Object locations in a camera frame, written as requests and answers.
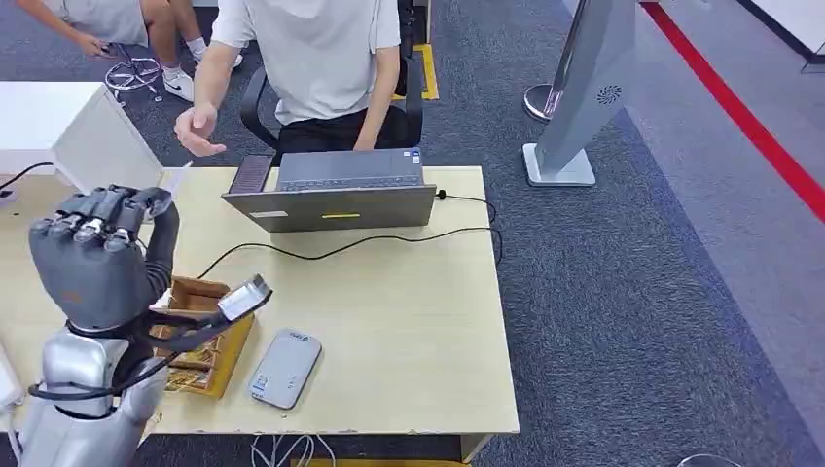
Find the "laptop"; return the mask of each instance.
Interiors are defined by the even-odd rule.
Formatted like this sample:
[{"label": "laptop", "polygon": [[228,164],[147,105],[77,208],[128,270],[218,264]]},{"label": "laptop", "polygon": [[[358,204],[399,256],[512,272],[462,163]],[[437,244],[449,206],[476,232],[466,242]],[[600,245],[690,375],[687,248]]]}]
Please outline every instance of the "laptop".
[{"label": "laptop", "polygon": [[275,191],[222,198],[268,232],[310,232],[426,226],[435,195],[408,148],[285,154]]}]

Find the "wooden box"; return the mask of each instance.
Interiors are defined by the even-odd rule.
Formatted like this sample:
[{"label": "wooden box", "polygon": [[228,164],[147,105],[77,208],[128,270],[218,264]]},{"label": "wooden box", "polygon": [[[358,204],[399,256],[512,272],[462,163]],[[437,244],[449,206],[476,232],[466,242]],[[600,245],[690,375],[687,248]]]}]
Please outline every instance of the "wooden box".
[{"label": "wooden box", "polygon": [[[202,319],[218,310],[218,301],[230,290],[228,285],[220,282],[172,277],[172,297],[165,312]],[[215,399],[223,397],[253,319],[254,314],[249,314],[198,349],[174,359],[169,365],[166,390],[194,392]],[[165,326],[156,326],[152,330],[152,334],[161,338],[167,338],[171,332]],[[169,353],[162,349],[155,351],[159,357]]]}]

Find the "white box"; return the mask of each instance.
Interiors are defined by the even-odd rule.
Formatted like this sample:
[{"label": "white box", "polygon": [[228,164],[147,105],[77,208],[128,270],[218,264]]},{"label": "white box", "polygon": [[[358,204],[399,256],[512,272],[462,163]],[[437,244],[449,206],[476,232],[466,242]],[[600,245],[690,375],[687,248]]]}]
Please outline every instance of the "white box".
[{"label": "white box", "polygon": [[84,193],[161,181],[158,158],[103,83],[0,82],[0,102],[0,174],[53,162]]}]

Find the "red floor stripe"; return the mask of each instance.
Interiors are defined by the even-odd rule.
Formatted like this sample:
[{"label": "red floor stripe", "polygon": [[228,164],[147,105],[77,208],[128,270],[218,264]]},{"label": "red floor stripe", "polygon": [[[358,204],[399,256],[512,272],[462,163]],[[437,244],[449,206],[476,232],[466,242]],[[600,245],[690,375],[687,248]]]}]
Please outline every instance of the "red floor stripe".
[{"label": "red floor stripe", "polygon": [[643,2],[644,8],[659,29],[682,55],[701,82],[710,91],[719,105],[739,126],[739,129],[762,152],[782,179],[790,185],[811,211],[825,222],[825,189],[813,179],[805,169],[783,148],[767,128],[751,113],[734,94],[725,81],[713,70],[707,60],[673,22],[658,3]]}]

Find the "gray carpet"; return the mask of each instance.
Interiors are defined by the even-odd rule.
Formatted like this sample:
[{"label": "gray carpet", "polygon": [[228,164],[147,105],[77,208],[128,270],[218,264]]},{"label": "gray carpet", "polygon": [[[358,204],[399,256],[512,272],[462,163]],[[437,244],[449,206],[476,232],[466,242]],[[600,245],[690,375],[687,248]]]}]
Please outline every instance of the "gray carpet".
[{"label": "gray carpet", "polygon": [[[99,78],[0,1],[0,79]],[[476,465],[674,466],[705,451],[749,467],[825,465],[626,113],[588,148],[595,188],[527,187],[519,149],[541,127],[520,93],[551,73],[568,21],[556,0],[445,0],[433,18],[442,99],[425,108],[421,146],[430,164],[484,167],[505,235],[500,289],[522,433],[494,440]],[[63,52],[32,63],[42,47]],[[263,148],[235,116],[258,61],[250,54],[233,78],[221,117],[217,139],[231,151],[199,163]],[[128,105],[167,164],[186,159],[171,134],[183,108],[137,96]],[[152,437],[135,465],[248,465],[250,441]],[[457,448],[451,437],[333,442],[344,456]]]}]

